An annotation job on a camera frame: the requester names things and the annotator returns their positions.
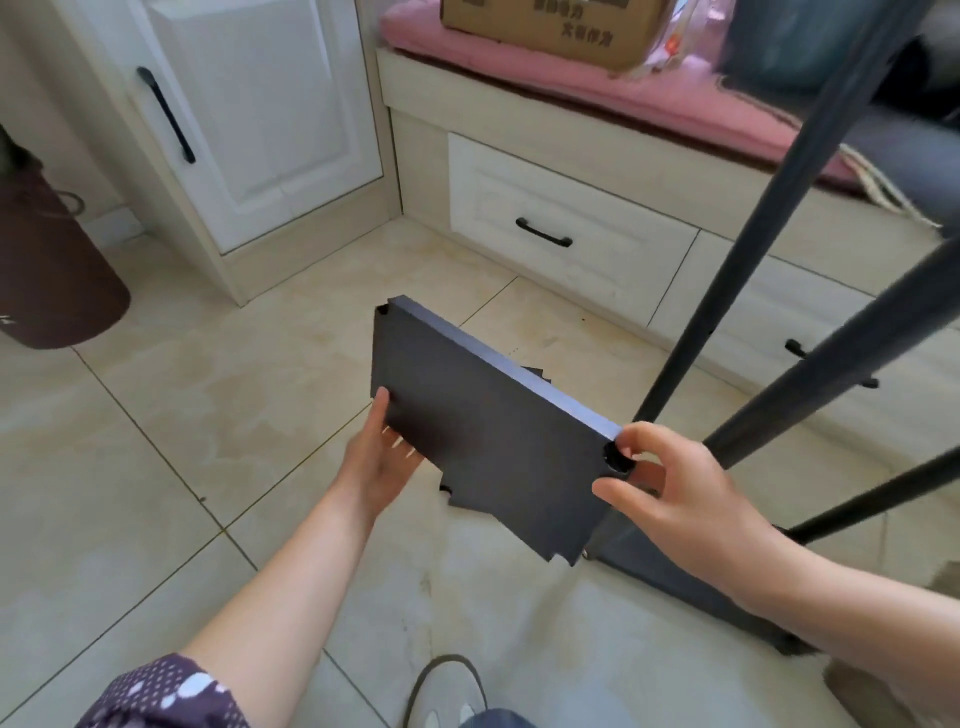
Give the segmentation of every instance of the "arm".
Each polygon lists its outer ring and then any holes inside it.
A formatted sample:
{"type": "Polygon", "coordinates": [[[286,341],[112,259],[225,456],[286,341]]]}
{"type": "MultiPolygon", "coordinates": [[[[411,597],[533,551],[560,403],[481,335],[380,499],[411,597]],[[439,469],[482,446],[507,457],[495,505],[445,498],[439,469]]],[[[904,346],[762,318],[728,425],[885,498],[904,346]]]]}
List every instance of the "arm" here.
{"type": "Polygon", "coordinates": [[[661,465],[640,461],[630,482],[601,478],[593,492],[679,567],[930,707],[960,714],[960,601],[795,544],[736,491],[703,445],[666,427],[628,425],[617,444],[628,457],[651,452],[661,465]]]}
{"type": "Polygon", "coordinates": [[[384,429],[388,401],[381,388],[324,497],[267,566],[182,651],[230,688],[254,728],[283,728],[290,722],[373,523],[423,459],[384,429]]]}

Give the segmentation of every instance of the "black pole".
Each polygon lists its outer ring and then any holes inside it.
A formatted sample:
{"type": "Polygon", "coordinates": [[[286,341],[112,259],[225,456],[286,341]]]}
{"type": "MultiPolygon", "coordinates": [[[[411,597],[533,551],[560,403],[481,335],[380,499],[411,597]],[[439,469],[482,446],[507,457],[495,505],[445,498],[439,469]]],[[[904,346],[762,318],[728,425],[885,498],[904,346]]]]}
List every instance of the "black pole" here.
{"type": "Polygon", "coordinates": [[[800,525],[787,530],[786,535],[798,544],[809,544],[826,538],[844,528],[878,516],[898,505],[925,496],[960,478],[960,446],[902,473],[883,485],[853,497],[830,508],[800,525]]]}
{"type": "Polygon", "coordinates": [[[897,52],[914,35],[930,5],[930,0],[888,0],[864,26],[843,64],[817,97],[809,118],[686,325],[634,422],[653,422],[660,415],[807,189],[870,103],[897,52]]]}
{"type": "Polygon", "coordinates": [[[960,315],[960,233],[747,402],[704,445],[730,468],[960,315]]]}

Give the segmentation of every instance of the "cardboard box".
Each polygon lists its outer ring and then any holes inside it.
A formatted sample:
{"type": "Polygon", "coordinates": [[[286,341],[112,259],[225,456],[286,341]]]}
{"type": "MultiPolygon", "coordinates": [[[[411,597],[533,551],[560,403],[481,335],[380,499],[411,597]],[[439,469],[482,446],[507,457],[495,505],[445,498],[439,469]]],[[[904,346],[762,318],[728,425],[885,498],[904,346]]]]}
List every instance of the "cardboard box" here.
{"type": "Polygon", "coordinates": [[[670,0],[443,0],[447,28],[629,71],[663,33],[670,0]]]}

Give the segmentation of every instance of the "black handle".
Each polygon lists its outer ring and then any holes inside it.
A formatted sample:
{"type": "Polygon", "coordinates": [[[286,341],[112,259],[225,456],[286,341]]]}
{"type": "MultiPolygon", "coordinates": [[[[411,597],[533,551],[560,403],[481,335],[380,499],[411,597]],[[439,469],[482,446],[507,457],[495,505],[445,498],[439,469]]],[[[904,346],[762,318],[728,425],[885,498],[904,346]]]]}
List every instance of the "black handle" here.
{"type": "Polygon", "coordinates": [[[561,248],[569,248],[573,245],[572,237],[554,237],[553,235],[548,235],[545,232],[540,232],[536,228],[531,228],[530,223],[527,222],[525,217],[516,218],[516,226],[521,230],[526,230],[527,232],[532,232],[537,237],[541,237],[544,240],[549,240],[554,245],[559,245],[561,248]]]}
{"type": "Polygon", "coordinates": [[[163,91],[160,90],[160,84],[156,82],[154,74],[151,73],[149,68],[144,68],[141,65],[136,69],[136,75],[139,76],[140,80],[149,86],[150,90],[154,93],[156,102],[160,104],[160,108],[163,109],[163,113],[167,117],[167,121],[170,122],[170,126],[174,129],[174,134],[177,135],[177,141],[180,143],[180,146],[183,149],[183,158],[186,159],[189,164],[195,163],[197,161],[197,156],[193,153],[193,150],[190,149],[190,142],[186,140],[186,137],[183,135],[183,131],[180,129],[180,124],[177,123],[177,118],[170,110],[170,105],[167,104],[167,100],[163,98],[163,91]]]}
{"type": "MultiPolygon", "coordinates": [[[[796,339],[787,339],[786,344],[783,346],[788,352],[792,353],[794,356],[798,356],[801,359],[806,359],[806,352],[804,351],[804,345],[801,344],[796,339]]],[[[871,376],[869,379],[864,379],[860,382],[861,387],[866,387],[867,389],[879,389],[880,380],[874,376],[871,376]]]]}

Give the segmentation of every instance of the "drawer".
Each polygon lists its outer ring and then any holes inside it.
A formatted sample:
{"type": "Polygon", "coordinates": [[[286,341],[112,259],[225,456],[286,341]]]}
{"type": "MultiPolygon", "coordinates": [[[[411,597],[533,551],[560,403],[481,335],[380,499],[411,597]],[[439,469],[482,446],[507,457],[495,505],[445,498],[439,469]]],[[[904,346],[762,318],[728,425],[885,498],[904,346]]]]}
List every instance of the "drawer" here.
{"type": "MultiPolygon", "coordinates": [[[[719,270],[731,243],[701,232],[650,328],[676,341],[719,270]]],[[[772,257],[756,273],[717,328],[703,356],[766,385],[797,362],[787,340],[810,351],[871,300],[772,257]]],[[[875,374],[878,389],[855,387],[822,414],[915,461],[960,442],[960,332],[945,328],[875,374]]]]}
{"type": "Polygon", "coordinates": [[[454,231],[615,314],[650,323],[695,228],[456,134],[448,143],[454,231]],[[554,242],[564,239],[566,246],[554,242]]]}

